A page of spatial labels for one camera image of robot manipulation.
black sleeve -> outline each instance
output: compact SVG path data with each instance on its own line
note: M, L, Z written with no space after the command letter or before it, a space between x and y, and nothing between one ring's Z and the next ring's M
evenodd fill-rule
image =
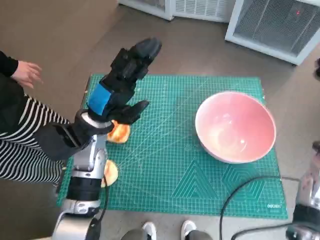
M18 60L6 56L0 51L0 73L6 77L11 77L18 67Z

white radiator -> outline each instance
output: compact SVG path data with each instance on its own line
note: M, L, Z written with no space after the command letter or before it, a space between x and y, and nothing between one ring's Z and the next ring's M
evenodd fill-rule
M118 0L119 4L172 20L175 16L228 23L236 0Z
M320 42L320 1L236 0L225 39L299 65Z

floor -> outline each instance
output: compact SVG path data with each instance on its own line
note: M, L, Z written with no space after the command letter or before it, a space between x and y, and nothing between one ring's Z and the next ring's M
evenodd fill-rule
M226 24L192 19L168 22L117 6L114 0L1 0L0 8L0 49L43 68L44 84L26 91L71 120L90 73L107 73L121 47L130 47L149 36L163 43L150 73L260 77L267 106L276 121L280 171L300 177L313 155L312 141L320 139L320 82L313 76L320 46L302 65L294 67L225 42L226 29ZM295 183L284 183L290 216L296 187ZM0 180L0 188L0 239L29 240L51 234L59 209L50 184ZM156 223L160 240L179 239L185 219L194 220L200 230L218 239L217 217L122 211L106 213L101 239L118 240L145 221ZM224 238L229 239L242 228L273 222L228 217ZM285 239L285 231L248 235L245 239L257 237Z

power cord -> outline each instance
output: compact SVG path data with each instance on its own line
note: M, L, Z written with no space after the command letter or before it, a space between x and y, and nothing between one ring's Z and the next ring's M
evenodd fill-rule
M223 235L222 235L222 222L223 222L223 218L225 215L225 211L226 208L228 206L228 204L230 203L231 199L235 196L235 194L242 189L243 187L245 187L246 185L248 185L249 183L256 181L256 180L261 180L261 179L279 179L280 181L283 180L288 180L288 181L293 181L293 182L299 182L300 179L298 178L294 178L294 177L289 177L289 176L271 176L271 175L264 175L264 176L256 176L253 177L247 181L245 181L244 183L240 184L230 195L229 197L226 199L226 201L223 204L223 207L221 209L220 212L220 221L219 221L219 240L223 240ZM266 231L266 230L274 230L274 229L278 229L278 228L284 228L284 227L288 227L292 225L292 223L285 223L285 224L280 224L280 225L274 225L274 226L262 226L262 227L255 227L255 228L251 228L251 229L245 229L242 231L238 231L236 232L231 240L235 240L237 237L240 237L242 235L248 234L248 233L253 233L253 232L262 232L262 231Z
M103 175L103 180L105 182L105 187L104 187L105 200L104 200L104 206L102 208L101 216L100 216L100 218L98 219L98 221L96 223L97 225L100 224L102 219L104 218L104 215L105 215L106 210L107 210L108 200L109 200L109 186L107 185L107 180L106 180L106 176L105 175Z

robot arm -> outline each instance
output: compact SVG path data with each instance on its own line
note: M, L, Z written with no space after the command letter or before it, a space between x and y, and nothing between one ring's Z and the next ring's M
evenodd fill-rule
M73 170L62 213L52 240L98 240L101 181L107 161L106 134L114 128L111 120L133 124L148 106L146 100L127 105L135 94L136 81L161 49L161 42L148 38L130 50L122 48L91 94L88 109L80 109L70 124L48 124L35 134L42 150L52 160L73 156Z
M286 231L289 240L320 240L320 141L312 148L316 155L298 186L293 225Z

